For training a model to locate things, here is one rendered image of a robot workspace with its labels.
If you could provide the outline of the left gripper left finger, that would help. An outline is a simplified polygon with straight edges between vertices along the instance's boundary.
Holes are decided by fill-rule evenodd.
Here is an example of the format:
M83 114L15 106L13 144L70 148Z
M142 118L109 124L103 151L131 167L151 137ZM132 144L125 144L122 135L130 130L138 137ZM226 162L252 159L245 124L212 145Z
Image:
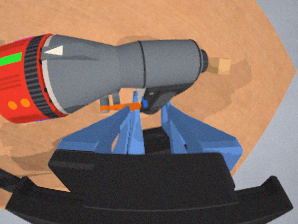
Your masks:
M111 154L112 144L118 136L112 154L127 154L130 124L130 105L126 105L113 115L62 138L56 150L82 150Z

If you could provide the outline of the small tan block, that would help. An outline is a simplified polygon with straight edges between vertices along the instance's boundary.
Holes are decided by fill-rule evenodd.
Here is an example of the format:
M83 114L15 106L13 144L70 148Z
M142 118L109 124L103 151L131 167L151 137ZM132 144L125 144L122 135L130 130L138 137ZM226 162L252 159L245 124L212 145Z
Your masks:
M210 58L209 71L215 74L229 75L231 60Z

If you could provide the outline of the grey pistol-grip hose nozzle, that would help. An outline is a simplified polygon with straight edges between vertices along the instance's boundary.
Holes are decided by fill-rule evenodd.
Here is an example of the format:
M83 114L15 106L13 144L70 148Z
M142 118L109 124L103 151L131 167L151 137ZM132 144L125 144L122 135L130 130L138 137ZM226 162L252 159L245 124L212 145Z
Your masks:
M192 39L114 46L51 33L33 36L0 46L0 114L16 124L50 120L101 98L102 113L130 105L130 111L153 115L207 67L206 51ZM138 102L120 104L121 88L140 88Z

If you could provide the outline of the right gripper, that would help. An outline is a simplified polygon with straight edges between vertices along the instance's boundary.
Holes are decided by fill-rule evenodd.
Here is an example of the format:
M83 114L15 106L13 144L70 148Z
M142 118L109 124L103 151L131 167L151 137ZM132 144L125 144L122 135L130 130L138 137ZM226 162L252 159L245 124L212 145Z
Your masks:
M161 109L160 127L143 130L141 126L140 110L131 111L131 127L127 154L171 154L170 141L168 140L169 105L172 105L171 100Z

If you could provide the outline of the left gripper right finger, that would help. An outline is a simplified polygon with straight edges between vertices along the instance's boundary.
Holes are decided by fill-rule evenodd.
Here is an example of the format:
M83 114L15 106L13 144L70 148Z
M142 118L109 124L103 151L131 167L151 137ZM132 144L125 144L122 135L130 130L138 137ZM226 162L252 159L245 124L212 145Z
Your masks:
M243 154L236 137L183 113L173 105L168 106L168 129L171 154L218 152L223 155L230 172ZM181 138L186 142L188 152Z

